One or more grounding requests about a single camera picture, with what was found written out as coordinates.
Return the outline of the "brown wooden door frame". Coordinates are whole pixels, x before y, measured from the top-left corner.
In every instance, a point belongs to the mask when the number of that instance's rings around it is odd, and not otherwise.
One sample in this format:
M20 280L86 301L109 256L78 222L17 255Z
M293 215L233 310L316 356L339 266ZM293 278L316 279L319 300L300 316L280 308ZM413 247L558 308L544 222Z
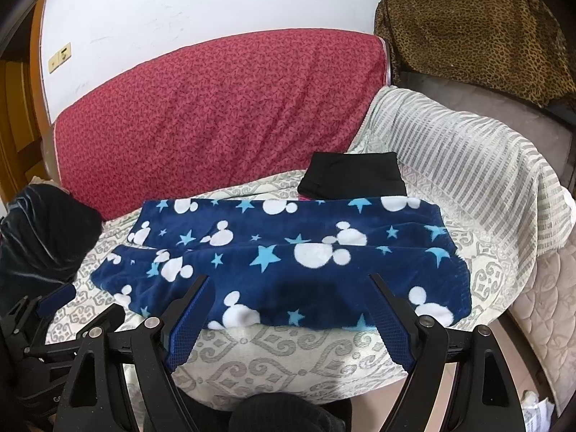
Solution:
M52 135L41 63L46 0L38 0L1 55L1 199L12 201L33 178L49 180L44 151Z

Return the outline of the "red patterned mattress cover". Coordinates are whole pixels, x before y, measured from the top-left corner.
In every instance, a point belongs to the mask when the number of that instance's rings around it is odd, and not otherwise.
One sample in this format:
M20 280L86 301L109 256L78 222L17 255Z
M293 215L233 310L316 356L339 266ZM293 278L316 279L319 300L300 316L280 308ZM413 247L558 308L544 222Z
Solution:
M59 183L107 220L344 152L388 81L381 38L335 29L229 36L141 63L56 119Z

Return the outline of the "dark teal velvet cloth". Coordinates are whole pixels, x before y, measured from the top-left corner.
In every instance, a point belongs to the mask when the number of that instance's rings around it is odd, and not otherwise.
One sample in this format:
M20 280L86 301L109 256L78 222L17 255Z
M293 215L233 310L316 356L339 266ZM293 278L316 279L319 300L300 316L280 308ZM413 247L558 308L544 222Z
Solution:
M72 282L102 227L97 210L56 186L26 186L1 220L1 314Z

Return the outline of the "folded black garment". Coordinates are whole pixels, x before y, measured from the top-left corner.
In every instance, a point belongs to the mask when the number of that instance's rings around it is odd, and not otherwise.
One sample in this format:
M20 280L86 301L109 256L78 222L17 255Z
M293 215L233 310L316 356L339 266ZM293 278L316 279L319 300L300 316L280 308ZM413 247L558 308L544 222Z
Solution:
M407 195L395 152L314 152L298 193L323 200Z

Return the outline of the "beige wall switch plate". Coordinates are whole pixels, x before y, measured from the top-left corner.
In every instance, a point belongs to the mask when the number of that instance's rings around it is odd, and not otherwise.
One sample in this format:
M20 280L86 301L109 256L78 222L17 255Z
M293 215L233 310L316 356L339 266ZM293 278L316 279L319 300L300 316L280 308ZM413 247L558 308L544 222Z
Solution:
M53 73L58 67L65 63L71 57L71 44L67 43L54 56L49 58L48 70Z

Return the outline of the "quilted cream mattress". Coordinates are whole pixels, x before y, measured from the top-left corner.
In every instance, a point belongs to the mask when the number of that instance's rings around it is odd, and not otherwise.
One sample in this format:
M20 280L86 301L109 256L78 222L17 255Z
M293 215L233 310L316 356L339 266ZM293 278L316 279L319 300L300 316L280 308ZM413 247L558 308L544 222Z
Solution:
M575 393L575 237L537 257L510 313L550 385L558 413Z

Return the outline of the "leopard print blanket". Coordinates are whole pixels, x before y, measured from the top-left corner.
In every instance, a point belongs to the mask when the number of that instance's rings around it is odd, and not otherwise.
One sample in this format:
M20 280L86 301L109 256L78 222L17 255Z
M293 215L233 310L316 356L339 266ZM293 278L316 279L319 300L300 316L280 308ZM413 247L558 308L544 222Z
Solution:
M381 0L374 33L394 80L414 71L575 106L575 47L542 0Z

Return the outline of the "navy fleece mouse-print pants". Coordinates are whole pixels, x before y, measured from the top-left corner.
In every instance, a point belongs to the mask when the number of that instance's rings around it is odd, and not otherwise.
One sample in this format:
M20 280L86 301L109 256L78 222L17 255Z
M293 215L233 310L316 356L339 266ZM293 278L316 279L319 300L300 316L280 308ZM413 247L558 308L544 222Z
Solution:
M216 289L210 330L370 330L362 286L371 274L444 326L471 313L471 274L440 209L406 196L148 201L91 279L150 317L206 275Z

